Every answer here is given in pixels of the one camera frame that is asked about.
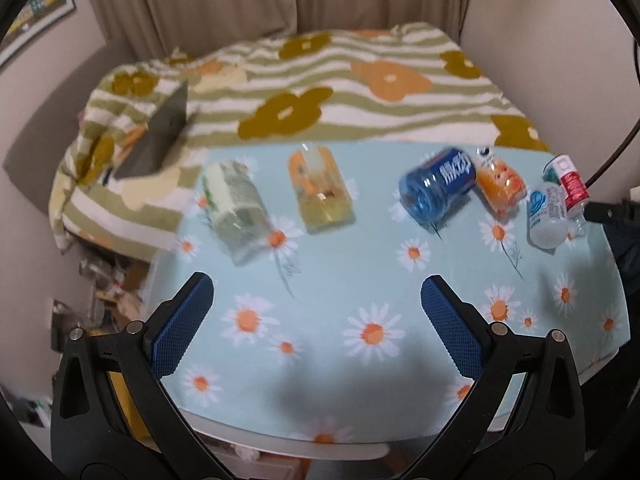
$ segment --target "painting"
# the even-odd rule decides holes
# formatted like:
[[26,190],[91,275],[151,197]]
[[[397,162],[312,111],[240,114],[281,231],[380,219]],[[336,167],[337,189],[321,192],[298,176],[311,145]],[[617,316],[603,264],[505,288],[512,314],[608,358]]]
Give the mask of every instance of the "painting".
[[29,0],[0,41],[0,66],[43,30],[75,8],[74,0]]

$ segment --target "silver screw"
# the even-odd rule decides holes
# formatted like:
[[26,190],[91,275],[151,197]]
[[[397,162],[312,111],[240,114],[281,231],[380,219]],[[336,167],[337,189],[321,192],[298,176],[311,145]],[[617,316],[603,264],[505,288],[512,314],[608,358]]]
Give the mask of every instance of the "silver screw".
[[82,337],[84,331],[81,328],[75,328],[71,332],[69,332],[69,339],[71,341],[78,341]]
[[137,334],[142,330],[143,326],[144,325],[142,321],[138,321],[138,320],[132,321],[127,325],[127,332],[129,332],[130,334]]
[[551,337],[556,341],[558,341],[559,343],[561,343],[565,339],[564,334],[559,330],[553,330],[553,332],[551,333]]
[[506,335],[508,332],[507,326],[504,323],[494,323],[491,325],[491,332],[495,335]]

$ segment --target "blue gripper pad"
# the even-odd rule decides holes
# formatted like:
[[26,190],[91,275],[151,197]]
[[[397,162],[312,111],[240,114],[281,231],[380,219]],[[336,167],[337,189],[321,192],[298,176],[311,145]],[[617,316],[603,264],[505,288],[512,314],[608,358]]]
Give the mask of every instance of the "blue gripper pad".
[[171,375],[213,303],[213,282],[195,272],[147,321],[143,347],[156,379]]
[[[436,329],[458,371],[463,377],[478,380],[484,369],[483,345],[476,333],[485,339],[488,324],[473,306],[463,303],[441,276],[430,276],[420,290],[422,309]],[[475,325],[472,330],[463,316]]]

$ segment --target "gray laptop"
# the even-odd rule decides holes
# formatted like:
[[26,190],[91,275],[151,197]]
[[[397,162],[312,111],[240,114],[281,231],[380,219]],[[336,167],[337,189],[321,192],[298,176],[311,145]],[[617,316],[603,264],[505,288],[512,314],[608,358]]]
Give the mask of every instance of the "gray laptop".
[[187,83],[178,88],[148,122],[148,130],[111,175],[116,180],[149,176],[162,162],[187,123]]

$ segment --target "light blue tablecloth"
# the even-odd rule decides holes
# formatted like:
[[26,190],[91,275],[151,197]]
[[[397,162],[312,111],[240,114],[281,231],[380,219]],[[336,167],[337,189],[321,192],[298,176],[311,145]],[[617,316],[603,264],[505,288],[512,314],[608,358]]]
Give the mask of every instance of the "light blue tablecloth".
[[[316,235],[304,231],[287,174],[297,146],[210,153],[209,164],[242,160],[286,241],[235,267],[204,222],[196,189],[176,249],[160,256],[148,288],[156,305],[196,270],[216,283],[212,309],[176,373],[163,380],[180,408],[258,433],[324,442],[437,433],[470,381],[460,377],[420,306],[420,286],[431,274],[442,275],[487,321],[503,317],[506,306],[504,322],[516,333],[560,328],[579,372],[628,341],[622,284],[599,226],[547,253],[527,241],[524,206],[499,225],[471,192],[440,239],[406,216],[396,189],[405,171],[441,145],[327,146],[357,220]],[[531,187],[550,159],[496,151]],[[512,386],[498,414],[513,404]]]

